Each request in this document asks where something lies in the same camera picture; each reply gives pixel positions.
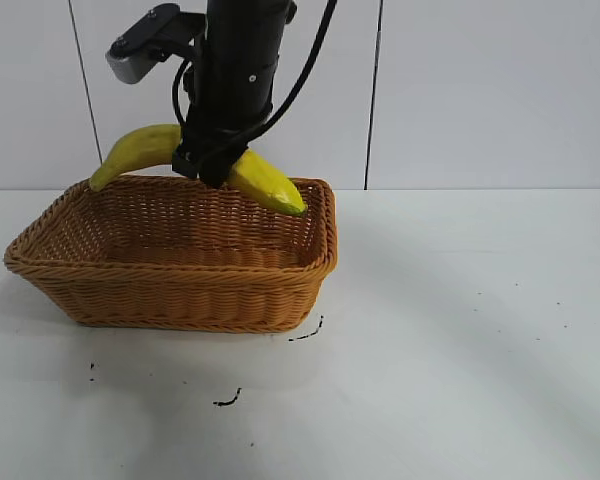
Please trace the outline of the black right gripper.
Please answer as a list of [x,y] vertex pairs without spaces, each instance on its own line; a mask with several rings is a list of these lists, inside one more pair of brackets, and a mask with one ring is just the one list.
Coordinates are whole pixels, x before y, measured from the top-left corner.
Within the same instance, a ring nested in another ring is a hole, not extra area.
[[[172,155],[172,170],[219,189],[247,150],[251,136],[273,109],[272,94],[279,56],[240,54],[221,60],[210,54],[185,58],[179,85],[189,107],[179,115],[181,142]],[[200,160],[195,153],[217,153]]]

